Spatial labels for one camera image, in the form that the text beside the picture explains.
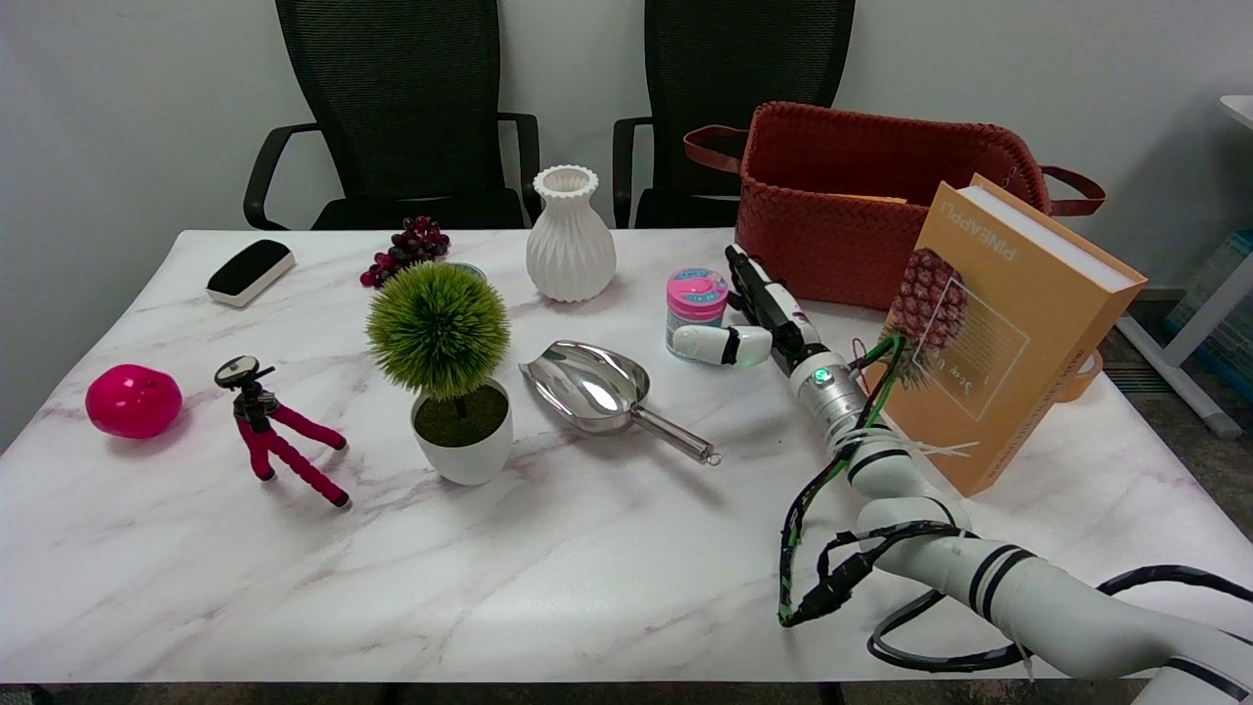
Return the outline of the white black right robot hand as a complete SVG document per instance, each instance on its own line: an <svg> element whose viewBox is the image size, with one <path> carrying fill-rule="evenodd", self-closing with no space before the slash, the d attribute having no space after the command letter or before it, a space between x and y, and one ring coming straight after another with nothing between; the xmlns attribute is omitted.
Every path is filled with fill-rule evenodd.
<svg viewBox="0 0 1253 705"><path fill-rule="evenodd" d="M730 278L708 268L678 270L667 282L667 349L703 364L753 367L773 359L793 374L811 358L836 357L787 287L743 247L725 247Z"/></svg>

